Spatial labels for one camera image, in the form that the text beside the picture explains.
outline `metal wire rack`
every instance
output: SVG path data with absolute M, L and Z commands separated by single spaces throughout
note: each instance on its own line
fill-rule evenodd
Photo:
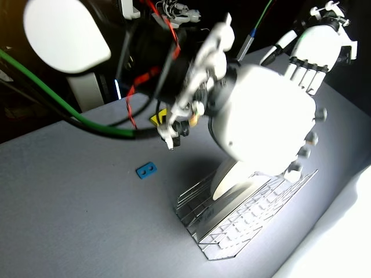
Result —
M 202 219 L 213 213 L 215 205 L 210 194 L 213 173 L 178 197 L 176 214 L 209 260 L 234 258 L 317 172 L 294 184 L 283 177 L 269 177 L 205 235 L 198 235 Z

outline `green cable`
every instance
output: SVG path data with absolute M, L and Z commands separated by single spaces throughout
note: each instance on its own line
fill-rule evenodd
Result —
M 88 127 L 91 127 L 95 130 L 102 131 L 107 134 L 112 135 L 119 135 L 123 137 L 134 137 L 134 130 L 125 130 L 125 129 L 117 129 L 115 127 L 110 126 L 103 126 L 98 123 L 92 122 L 91 120 L 86 119 L 83 117 L 79 112 L 73 109 L 67 102 L 65 102 L 60 96 L 58 96 L 47 84 L 42 82 L 36 75 L 34 75 L 31 71 L 29 71 L 24 65 L 19 63 L 13 57 L 5 53 L 2 49 L 0 49 L 0 57 L 7 61 L 9 64 L 14 66 L 28 78 L 30 78 L 33 82 L 35 82 L 45 93 L 51 96 L 60 106 L 62 106 L 65 110 L 67 110 L 76 120 L 80 121 L 81 123 L 85 124 Z
M 255 25 L 255 29 L 258 28 L 258 26 L 259 26 L 261 20 L 263 19 L 263 16 L 264 16 L 265 13 L 267 12 L 267 9 L 268 9 L 269 5 L 272 3 L 272 1 L 273 1 L 273 0 L 270 0 L 270 1 L 268 2 L 267 6 L 265 6 L 265 9 L 264 9 L 263 13 L 261 14 L 259 20 L 257 21 L 257 23 L 256 23 L 256 25 Z

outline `dark background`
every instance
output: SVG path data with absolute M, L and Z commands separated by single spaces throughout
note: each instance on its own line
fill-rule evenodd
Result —
M 78 109 L 73 94 L 68 87 L 64 74 L 48 67 L 29 46 L 23 31 L 23 9 L 26 0 L 0 0 L 0 46 L 12 47 L 11 55 L 23 63 L 32 72 L 44 80 L 62 98 Z M 235 42 L 228 53 L 230 58 L 237 55 L 246 36 L 258 20 L 267 1 L 239 1 L 239 0 L 216 0 L 216 1 L 179 1 L 188 5 L 190 9 L 198 9 L 202 20 L 197 24 L 199 28 L 211 29 L 214 24 L 222 20 L 226 12 L 232 16 L 232 27 L 235 32 Z M 323 6 L 327 1 L 323 0 L 276 0 L 269 14 L 264 18 L 256 39 L 249 52 L 274 44 L 285 32 L 287 32 L 296 19 L 307 19 L 309 10 L 313 6 Z M 371 48 L 368 36 L 368 24 L 371 3 L 367 0 L 342 0 L 342 6 L 347 10 L 347 17 L 351 25 L 347 32 L 351 39 L 359 41 L 358 58 L 351 66 L 339 65 L 327 75 L 325 81 L 352 101 L 360 109 L 371 115 L 371 94 L 368 92 L 370 84 L 370 68 L 368 49 Z M 141 7 L 134 0 L 134 5 Z M 38 90 L 32 83 L 17 72 L 12 72 L 4 63 L 0 63 L 0 69 L 12 73 L 16 84 L 29 92 Z M 29 101 L 14 94 L 8 88 L 0 84 L 0 142 L 7 141 L 31 130 L 40 128 L 58 120 L 53 114 L 47 116 L 28 116 L 10 120 L 5 116 L 4 108 L 28 107 Z

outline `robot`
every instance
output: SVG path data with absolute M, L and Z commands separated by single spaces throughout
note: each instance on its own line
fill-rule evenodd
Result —
M 181 90 L 158 126 L 158 134 L 167 148 L 173 149 L 180 136 L 189 133 L 180 118 L 195 125 L 199 117 L 210 117 L 212 137 L 232 157 L 227 170 L 223 168 L 226 175 L 216 175 L 214 200 L 254 172 L 283 175 L 290 181 L 300 178 L 302 167 L 297 158 L 309 156 L 305 144 L 318 142 L 311 129 L 327 114 L 325 109 L 317 108 L 313 96 L 341 53 L 346 53 L 347 61 L 357 58 L 357 41 L 350 40 L 344 29 L 350 21 L 338 4 L 329 1 L 324 8 L 312 8 L 310 16 L 315 23 L 302 31 L 286 33 L 260 65 L 227 63 L 225 52 L 234 42 L 228 14 L 224 22 L 214 26 L 191 60 Z M 50 11 L 44 14 L 45 19 L 39 16 L 42 9 Z M 61 11 L 68 11 L 69 17 Z M 45 25 L 48 21 L 58 21 L 59 32 Z M 24 29 L 38 56 L 62 72 L 84 72 L 114 56 L 114 48 L 101 34 L 91 9 L 79 0 L 30 0 L 24 13 Z M 268 69 L 266 65 L 295 40 L 285 74 Z

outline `gray table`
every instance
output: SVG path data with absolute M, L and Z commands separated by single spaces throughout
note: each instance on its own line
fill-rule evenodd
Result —
M 273 67 L 285 63 L 283 56 Z M 110 140 L 63 122 L 0 145 L 0 277 L 272 276 L 359 170 L 371 142 L 370 118 L 341 95 L 324 84 L 316 99 L 329 117 L 315 127 L 319 144 L 304 172 L 319 173 L 226 261 L 207 261 L 173 211 L 176 196 L 226 157 L 206 120 L 172 152 L 158 138 Z M 135 96 L 133 109 L 144 100 Z M 122 100 L 86 116 L 108 123 L 125 114 Z M 150 114 L 137 124 L 148 125 Z M 149 161 L 158 171 L 140 180 L 134 170 Z

